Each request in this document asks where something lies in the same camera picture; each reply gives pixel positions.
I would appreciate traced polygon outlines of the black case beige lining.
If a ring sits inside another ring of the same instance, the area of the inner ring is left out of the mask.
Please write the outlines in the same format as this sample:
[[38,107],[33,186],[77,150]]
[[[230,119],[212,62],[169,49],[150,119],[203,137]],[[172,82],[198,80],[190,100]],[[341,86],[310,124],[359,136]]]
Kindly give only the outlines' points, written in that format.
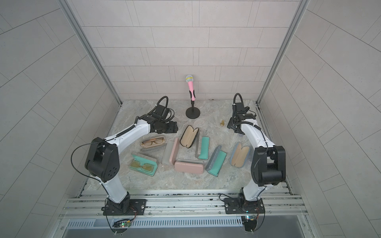
[[191,148],[198,136],[199,128],[188,125],[180,139],[180,144],[185,148]]

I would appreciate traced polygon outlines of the pink grey case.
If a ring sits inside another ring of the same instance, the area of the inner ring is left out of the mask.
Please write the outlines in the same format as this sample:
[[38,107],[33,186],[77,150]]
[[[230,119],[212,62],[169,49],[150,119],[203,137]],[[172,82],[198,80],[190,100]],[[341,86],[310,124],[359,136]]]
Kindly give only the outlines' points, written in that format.
[[176,161],[176,157],[179,150],[180,141],[178,138],[168,141],[162,158],[162,164],[167,166],[173,166]]

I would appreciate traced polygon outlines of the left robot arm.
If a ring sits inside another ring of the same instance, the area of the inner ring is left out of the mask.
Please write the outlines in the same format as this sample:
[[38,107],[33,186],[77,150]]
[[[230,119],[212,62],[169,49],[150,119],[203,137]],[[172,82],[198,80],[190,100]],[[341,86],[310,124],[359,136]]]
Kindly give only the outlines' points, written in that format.
[[105,189],[108,197],[102,207],[104,216],[138,215],[144,213],[144,208],[134,206],[131,196],[123,187],[119,178],[119,155],[128,146],[149,133],[176,133],[177,122],[173,121],[174,112],[168,107],[169,98],[163,96],[155,107],[142,116],[137,116],[134,123],[123,131],[107,138],[97,137],[89,145],[89,152],[84,164],[89,175],[79,174],[94,179]]

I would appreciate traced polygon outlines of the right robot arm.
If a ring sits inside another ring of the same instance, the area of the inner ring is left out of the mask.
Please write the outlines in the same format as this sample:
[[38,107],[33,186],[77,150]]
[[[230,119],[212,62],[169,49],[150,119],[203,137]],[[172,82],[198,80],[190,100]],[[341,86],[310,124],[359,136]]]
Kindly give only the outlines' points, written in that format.
[[238,195],[239,208],[249,213],[256,207],[263,192],[286,179],[286,152],[275,145],[258,125],[256,115],[244,105],[240,93],[236,93],[232,105],[233,114],[227,128],[245,135],[254,149],[251,180]]

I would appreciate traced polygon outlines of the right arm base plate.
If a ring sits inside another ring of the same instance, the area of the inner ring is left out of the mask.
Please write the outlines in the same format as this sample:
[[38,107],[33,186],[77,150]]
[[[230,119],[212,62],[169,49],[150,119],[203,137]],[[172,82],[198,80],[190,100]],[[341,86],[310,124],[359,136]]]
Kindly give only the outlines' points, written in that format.
[[226,214],[264,214],[266,212],[263,200],[246,201],[240,198],[224,198]]

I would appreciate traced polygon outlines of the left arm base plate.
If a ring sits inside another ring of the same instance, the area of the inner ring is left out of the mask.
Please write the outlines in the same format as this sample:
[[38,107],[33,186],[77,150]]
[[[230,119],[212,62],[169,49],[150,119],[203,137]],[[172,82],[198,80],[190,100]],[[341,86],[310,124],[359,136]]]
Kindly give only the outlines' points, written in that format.
[[107,198],[105,202],[106,204],[101,208],[104,216],[133,216],[144,214],[147,200],[127,199],[121,203],[115,203]]

